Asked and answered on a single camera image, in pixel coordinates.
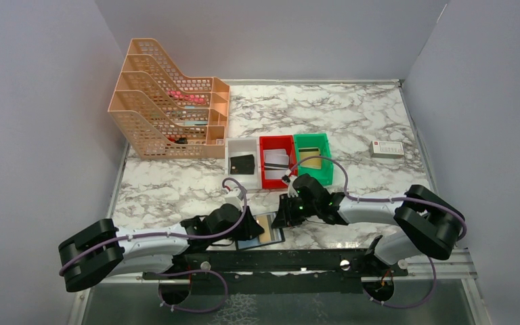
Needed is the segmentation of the gold card with black stripe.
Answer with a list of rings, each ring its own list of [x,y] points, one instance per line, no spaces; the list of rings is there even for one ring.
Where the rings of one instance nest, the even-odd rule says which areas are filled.
[[[263,228],[263,233],[258,236],[261,244],[267,244],[275,240],[272,222],[269,215],[260,215],[257,217],[257,223]]]

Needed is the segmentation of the black leather card holder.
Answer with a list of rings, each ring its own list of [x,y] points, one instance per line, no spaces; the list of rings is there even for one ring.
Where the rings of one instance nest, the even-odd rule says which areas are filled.
[[[256,223],[263,228],[264,233],[259,234],[257,237],[250,240],[237,241],[235,244],[236,250],[243,251],[284,242],[285,237],[283,229],[272,227],[275,218],[276,212],[255,215],[254,219]]]

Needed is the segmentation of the green plastic bin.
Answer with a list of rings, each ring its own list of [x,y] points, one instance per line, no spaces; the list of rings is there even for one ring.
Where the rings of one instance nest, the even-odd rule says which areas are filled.
[[[317,179],[323,186],[333,183],[334,166],[329,160],[330,145],[328,136],[325,133],[302,133],[293,135],[297,160],[310,157],[309,160],[302,162],[297,167],[297,175],[308,174]]]

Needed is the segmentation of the white plastic bin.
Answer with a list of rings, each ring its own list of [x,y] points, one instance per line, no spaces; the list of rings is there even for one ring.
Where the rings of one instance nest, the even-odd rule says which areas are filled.
[[[225,175],[239,181],[249,192],[261,189],[258,137],[227,138]]]

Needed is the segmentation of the red plastic bin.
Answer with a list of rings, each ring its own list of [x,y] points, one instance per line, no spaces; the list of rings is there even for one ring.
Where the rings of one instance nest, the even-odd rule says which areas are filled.
[[[261,186],[263,190],[285,188],[285,172],[296,162],[295,143],[291,135],[261,136],[259,138]]]

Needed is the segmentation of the white card box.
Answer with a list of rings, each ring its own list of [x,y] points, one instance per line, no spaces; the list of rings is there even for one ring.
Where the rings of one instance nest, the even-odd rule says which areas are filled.
[[[402,142],[387,142],[373,140],[370,142],[370,155],[373,158],[401,158],[404,157]]]

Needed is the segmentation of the peach plastic desk organizer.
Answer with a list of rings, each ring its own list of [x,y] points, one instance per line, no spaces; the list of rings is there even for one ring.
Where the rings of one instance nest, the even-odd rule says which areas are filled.
[[[209,93],[209,106],[178,106],[167,91]],[[108,114],[142,159],[224,158],[230,86],[185,75],[160,43],[129,44]]]

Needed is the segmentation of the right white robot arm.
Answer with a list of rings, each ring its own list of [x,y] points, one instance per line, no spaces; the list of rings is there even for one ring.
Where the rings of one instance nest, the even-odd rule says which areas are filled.
[[[421,254],[447,260],[467,232],[464,216],[421,185],[393,198],[351,198],[344,192],[329,192],[308,174],[285,180],[288,192],[280,196],[273,228],[300,225],[313,216],[328,225],[381,223],[399,227],[394,234],[376,237],[366,251],[361,265],[374,276]]]

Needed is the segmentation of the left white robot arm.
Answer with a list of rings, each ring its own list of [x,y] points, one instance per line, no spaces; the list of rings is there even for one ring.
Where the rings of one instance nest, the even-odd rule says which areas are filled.
[[[182,255],[204,252],[220,240],[251,240],[264,231],[249,208],[232,204],[160,229],[130,230],[101,219],[59,244],[59,275],[70,293],[120,274],[164,272],[177,278],[186,268]]]

